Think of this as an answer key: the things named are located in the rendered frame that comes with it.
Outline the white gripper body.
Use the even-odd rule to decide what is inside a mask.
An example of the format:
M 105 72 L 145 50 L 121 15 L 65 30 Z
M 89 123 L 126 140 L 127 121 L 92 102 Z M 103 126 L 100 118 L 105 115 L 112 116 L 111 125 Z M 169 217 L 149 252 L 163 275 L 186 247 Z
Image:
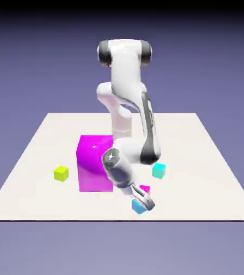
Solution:
M 155 207 L 150 195 L 135 184 L 124 188 L 123 193 L 137 200 L 147 211 L 151 211 Z

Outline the small blue cube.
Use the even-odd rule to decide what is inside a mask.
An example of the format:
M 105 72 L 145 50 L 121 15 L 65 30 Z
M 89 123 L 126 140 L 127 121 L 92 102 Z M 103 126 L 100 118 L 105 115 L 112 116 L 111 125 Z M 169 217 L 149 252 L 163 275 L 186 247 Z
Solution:
M 131 208 L 133 211 L 135 211 L 137 214 L 141 215 L 143 213 L 148 213 L 149 211 L 136 199 L 133 199 L 131 201 Z

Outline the small cyan cube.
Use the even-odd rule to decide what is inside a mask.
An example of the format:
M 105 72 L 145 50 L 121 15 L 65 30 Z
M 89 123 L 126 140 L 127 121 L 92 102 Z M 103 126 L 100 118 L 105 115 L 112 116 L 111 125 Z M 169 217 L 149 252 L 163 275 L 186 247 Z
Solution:
M 161 163 L 155 163 L 152 168 L 152 176 L 158 179 L 162 179 L 165 175 L 166 165 Z

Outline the small yellow cube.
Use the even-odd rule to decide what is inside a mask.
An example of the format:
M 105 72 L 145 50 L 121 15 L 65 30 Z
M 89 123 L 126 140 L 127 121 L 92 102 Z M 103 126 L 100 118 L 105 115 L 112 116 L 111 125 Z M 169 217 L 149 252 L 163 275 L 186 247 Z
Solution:
M 60 182 L 64 182 L 69 177 L 69 169 L 64 166 L 58 166 L 54 170 L 54 179 Z

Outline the large magenta box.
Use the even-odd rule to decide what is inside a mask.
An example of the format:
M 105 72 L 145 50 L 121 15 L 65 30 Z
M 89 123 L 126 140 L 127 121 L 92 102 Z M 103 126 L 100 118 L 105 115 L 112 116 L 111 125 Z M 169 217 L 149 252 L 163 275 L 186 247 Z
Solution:
M 82 135 L 76 158 L 80 192 L 113 192 L 114 185 L 108 179 L 102 165 L 102 156 L 113 145 L 111 135 Z

